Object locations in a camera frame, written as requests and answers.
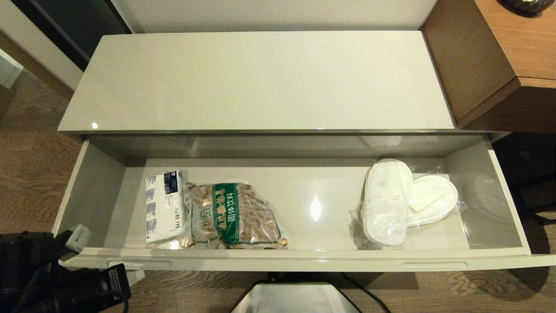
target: drawer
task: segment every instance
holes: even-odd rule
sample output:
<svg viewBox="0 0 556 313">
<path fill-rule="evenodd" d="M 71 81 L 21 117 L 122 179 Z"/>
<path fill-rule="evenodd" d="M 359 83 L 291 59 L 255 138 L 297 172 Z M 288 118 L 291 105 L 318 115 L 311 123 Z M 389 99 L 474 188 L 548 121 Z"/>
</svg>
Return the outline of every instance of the drawer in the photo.
<svg viewBox="0 0 556 313">
<path fill-rule="evenodd" d="M 405 161 L 415 176 L 442 172 L 465 205 L 408 232 L 399 250 L 366 250 L 352 238 L 350 210 L 359 205 L 372 159 L 384 157 Z M 197 184 L 251 183 L 273 205 L 288 249 L 146 247 L 145 178 L 178 168 Z M 77 223 L 93 237 L 65 266 L 414 272 L 556 265 L 555 255 L 531 254 L 496 155 L 475 134 L 90 135 L 53 232 Z"/>
</svg>

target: white package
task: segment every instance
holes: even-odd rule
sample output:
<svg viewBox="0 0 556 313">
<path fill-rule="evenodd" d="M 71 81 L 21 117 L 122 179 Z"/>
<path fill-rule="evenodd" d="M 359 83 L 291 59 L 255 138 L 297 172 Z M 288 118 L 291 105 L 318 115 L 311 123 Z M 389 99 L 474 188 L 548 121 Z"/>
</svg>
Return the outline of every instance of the white package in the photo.
<svg viewBox="0 0 556 313">
<path fill-rule="evenodd" d="M 411 188 L 406 226 L 421 226 L 439 221 L 457 204 L 458 190 L 451 181 L 434 175 L 418 178 Z"/>
<path fill-rule="evenodd" d="M 181 234 L 184 227 L 181 173 L 147 177 L 147 243 L 165 241 Z"/>
<path fill-rule="evenodd" d="M 383 159 L 373 165 L 365 183 L 362 213 L 369 240 L 382 246 L 403 243 L 412 183 L 411 170 L 401 161 Z"/>
</svg>

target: snack package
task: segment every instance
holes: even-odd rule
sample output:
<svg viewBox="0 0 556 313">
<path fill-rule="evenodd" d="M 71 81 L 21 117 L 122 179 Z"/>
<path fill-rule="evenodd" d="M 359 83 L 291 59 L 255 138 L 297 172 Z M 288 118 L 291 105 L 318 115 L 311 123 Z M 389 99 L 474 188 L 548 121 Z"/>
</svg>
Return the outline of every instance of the snack package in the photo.
<svg viewBox="0 0 556 313">
<path fill-rule="evenodd" d="M 252 186 L 241 183 L 194 185 L 186 183 L 185 198 L 191 201 L 191 239 L 187 247 L 204 244 L 217 248 L 284 248 L 287 239 L 280 232 L 272 210 Z"/>
<path fill-rule="evenodd" d="M 145 183 L 147 244 L 180 235 L 184 227 L 180 171 L 147 177 Z"/>
</svg>

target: plastic packaging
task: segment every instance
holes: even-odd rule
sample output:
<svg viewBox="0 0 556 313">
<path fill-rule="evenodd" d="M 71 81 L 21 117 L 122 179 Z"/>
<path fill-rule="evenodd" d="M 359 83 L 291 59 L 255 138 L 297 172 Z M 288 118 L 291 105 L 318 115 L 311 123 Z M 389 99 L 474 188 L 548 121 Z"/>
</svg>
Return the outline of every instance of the plastic packaging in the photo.
<svg viewBox="0 0 556 313">
<path fill-rule="evenodd" d="M 242 183 L 195 185 L 186 183 L 188 236 L 183 247 L 284 248 L 287 239 L 275 216 L 252 186 Z"/>
<path fill-rule="evenodd" d="M 185 221 L 180 171 L 147 177 L 145 183 L 147 244 L 175 239 Z"/>
<path fill-rule="evenodd" d="M 445 218 L 458 204 L 458 190 L 444 177 L 427 175 L 414 180 L 409 198 L 407 227 Z"/>
<path fill-rule="evenodd" d="M 465 206 L 438 159 L 380 160 L 367 173 L 363 189 L 361 206 L 350 211 L 358 249 L 400 249 L 407 236 Z"/>
<path fill-rule="evenodd" d="M 383 159 L 370 169 L 361 215 L 369 240 L 382 246 L 403 243 L 412 182 L 411 170 L 398 160 Z"/>
</svg>

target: black cable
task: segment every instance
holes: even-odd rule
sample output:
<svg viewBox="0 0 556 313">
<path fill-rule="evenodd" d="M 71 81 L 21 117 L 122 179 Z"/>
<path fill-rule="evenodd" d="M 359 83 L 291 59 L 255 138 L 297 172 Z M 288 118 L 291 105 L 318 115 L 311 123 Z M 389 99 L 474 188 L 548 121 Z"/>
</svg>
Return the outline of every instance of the black cable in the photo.
<svg viewBox="0 0 556 313">
<path fill-rule="evenodd" d="M 21 309 L 27 304 L 29 296 L 36 289 L 35 285 L 41 280 L 41 277 L 43 276 L 47 266 L 48 264 L 37 267 L 37 269 L 33 273 L 33 276 L 31 277 L 31 280 L 29 280 L 29 283 L 27 283 L 27 286 L 23 290 L 23 294 L 19 298 L 19 301 L 17 301 L 16 306 L 12 309 L 12 313 L 20 312 Z"/>
<path fill-rule="evenodd" d="M 94 298 L 98 298 L 98 297 L 104 297 L 104 296 L 107 296 L 107 295 L 114 295 L 114 296 L 118 296 L 118 297 L 122 298 L 123 299 L 123 313 L 127 313 L 127 310 L 129 310 L 129 308 L 130 308 L 130 303 L 128 302 L 127 298 L 125 297 L 125 295 L 120 290 L 108 290 L 108 291 L 99 292 L 99 293 L 93 294 L 93 295 L 75 297 L 71 300 L 72 301 L 72 306 L 78 304 L 81 301 L 90 300 L 90 299 L 94 299 Z"/>
<path fill-rule="evenodd" d="M 353 279 L 349 278 L 345 273 L 341 273 L 347 280 L 349 280 L 352 284 L 354 284 L 355 286 L 359 287 L 359 289 L 363 290 L 366 294 L 368 294 L 371 298 L 373 298 L 382 308 L 386 313 L 392 313 L 390 312 L 390 309 L 388 309 L 388 307 L 384 304 L 384 302 L 382 302 L 382 300 L 375 296 L 372 292 L 370 292 L 369 290 L 367 290 L 365 287 L 363 287 L 363 285 L 361 285 L 360 283 L 354 281 Z"/>
</svg>

